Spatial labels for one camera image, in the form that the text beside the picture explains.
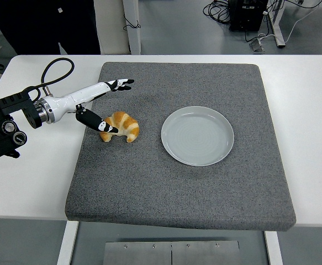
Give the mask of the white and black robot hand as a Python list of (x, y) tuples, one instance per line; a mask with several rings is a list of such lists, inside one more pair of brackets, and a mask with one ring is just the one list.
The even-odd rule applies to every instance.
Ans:
[(119, 130), (85, 106), (100, 96), (115, 91), (130, 90), (133, 79), (116, 79), (108, 82), (99, 82), (82, 88), (63, 97), (46, 96), (41, 100), (47, 113), (47, 123), (56, 123), (66, 113), (75, 113), (76, 119), (83, 125), (95, 130), (108, 133), (118, 133)]

